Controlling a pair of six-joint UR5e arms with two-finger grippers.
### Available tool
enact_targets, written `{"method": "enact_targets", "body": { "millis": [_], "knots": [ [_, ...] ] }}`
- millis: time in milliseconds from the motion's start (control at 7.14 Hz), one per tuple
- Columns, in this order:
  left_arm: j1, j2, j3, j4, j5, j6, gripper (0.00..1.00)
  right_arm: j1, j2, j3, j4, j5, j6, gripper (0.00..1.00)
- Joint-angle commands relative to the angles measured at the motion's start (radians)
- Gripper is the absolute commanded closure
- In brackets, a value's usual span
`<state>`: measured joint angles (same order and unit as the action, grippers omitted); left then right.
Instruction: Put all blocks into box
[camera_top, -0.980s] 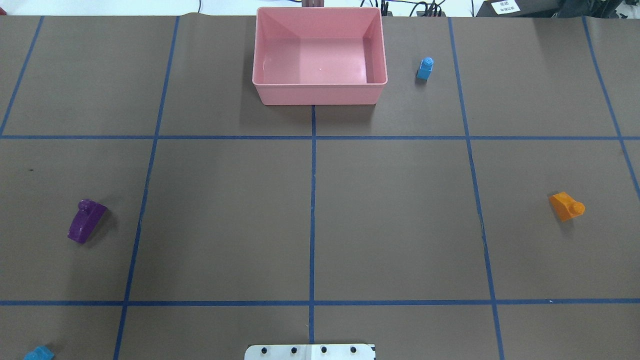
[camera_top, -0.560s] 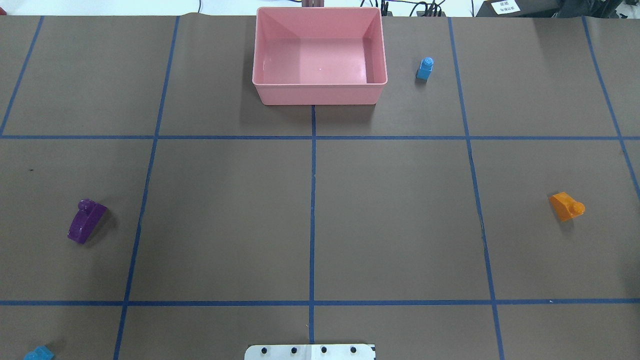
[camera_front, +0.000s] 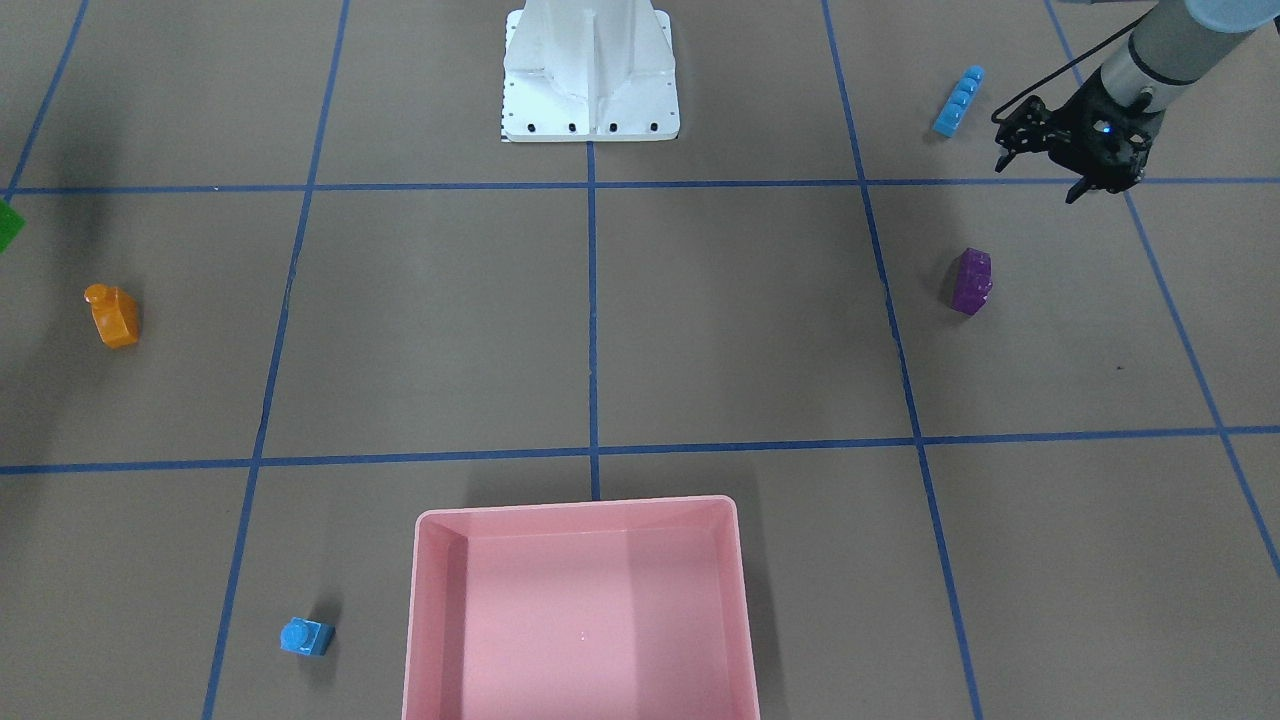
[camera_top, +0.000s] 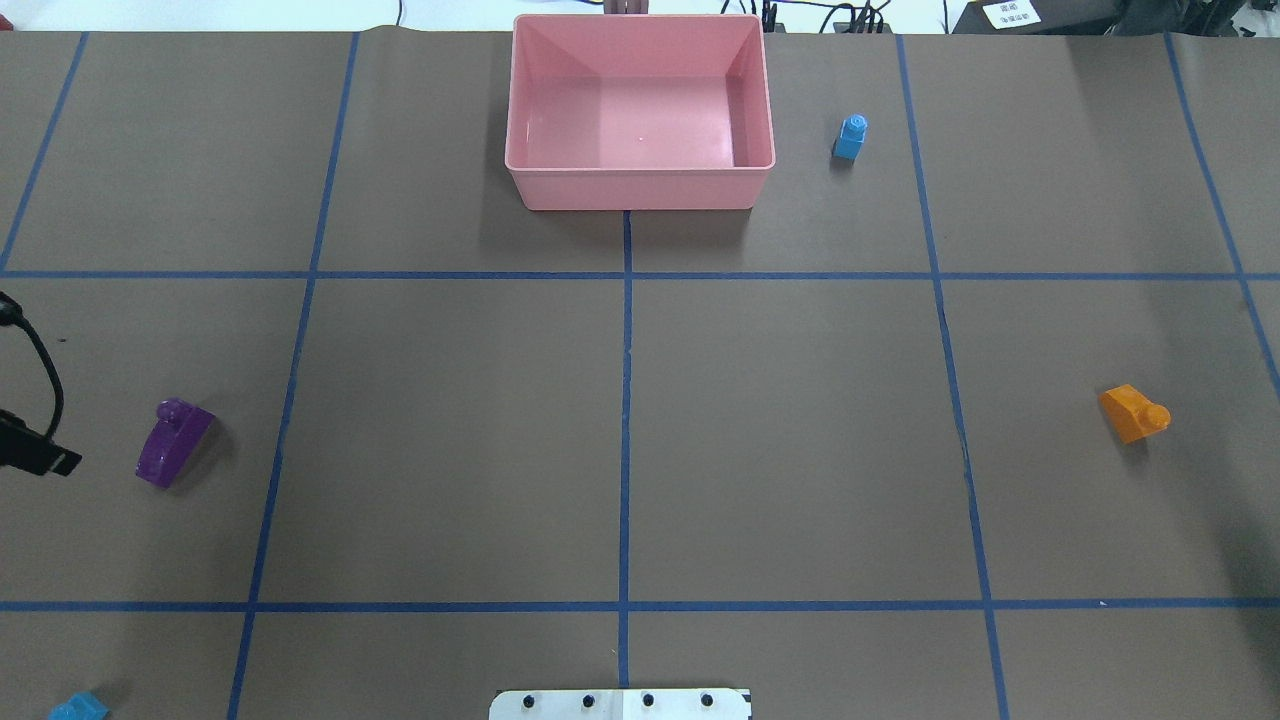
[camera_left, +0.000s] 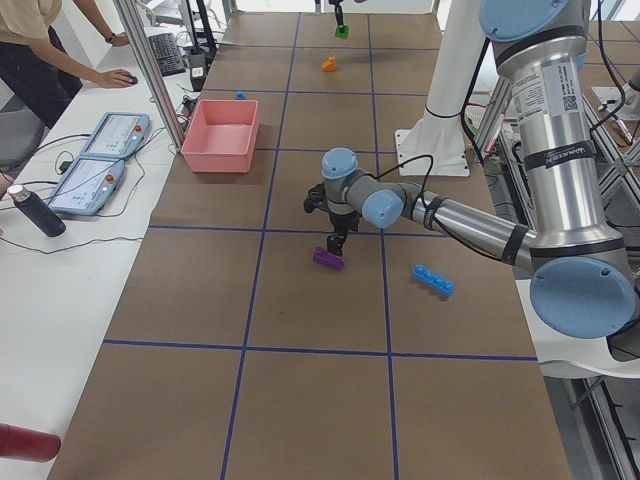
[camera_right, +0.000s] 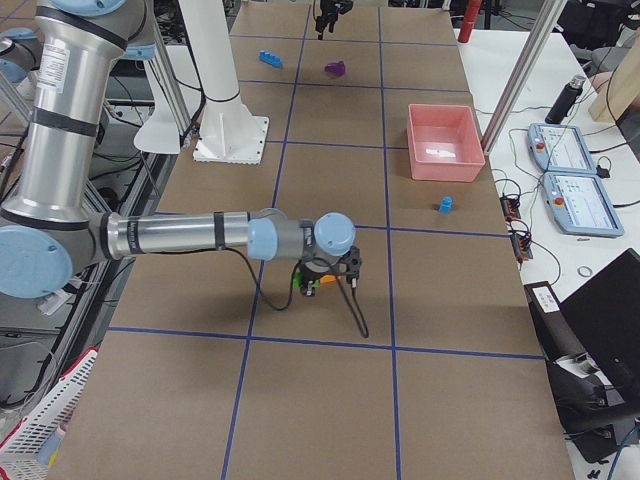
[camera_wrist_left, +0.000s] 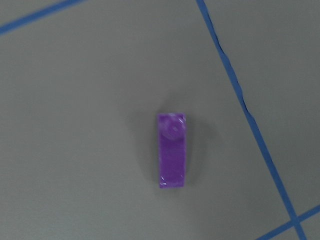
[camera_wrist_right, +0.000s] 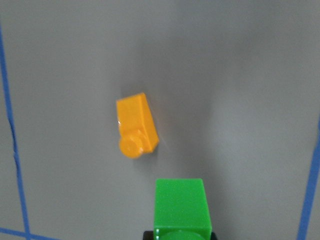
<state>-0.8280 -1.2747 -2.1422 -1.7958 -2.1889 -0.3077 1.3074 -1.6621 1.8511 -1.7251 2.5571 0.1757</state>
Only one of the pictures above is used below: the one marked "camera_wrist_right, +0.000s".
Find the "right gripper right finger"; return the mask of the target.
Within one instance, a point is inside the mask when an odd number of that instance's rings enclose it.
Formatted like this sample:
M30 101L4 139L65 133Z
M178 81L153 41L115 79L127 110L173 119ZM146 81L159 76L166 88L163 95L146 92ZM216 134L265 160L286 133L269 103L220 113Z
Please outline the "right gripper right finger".
M218 240L218 238L214 232L211 233L210 240Z

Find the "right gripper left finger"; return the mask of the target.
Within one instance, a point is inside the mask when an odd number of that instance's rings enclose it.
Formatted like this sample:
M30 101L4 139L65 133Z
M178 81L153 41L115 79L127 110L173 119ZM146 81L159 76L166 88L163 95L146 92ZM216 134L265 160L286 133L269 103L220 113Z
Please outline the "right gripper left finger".
M143 240L154 240L154 232L153 231L144 231L143 232Z

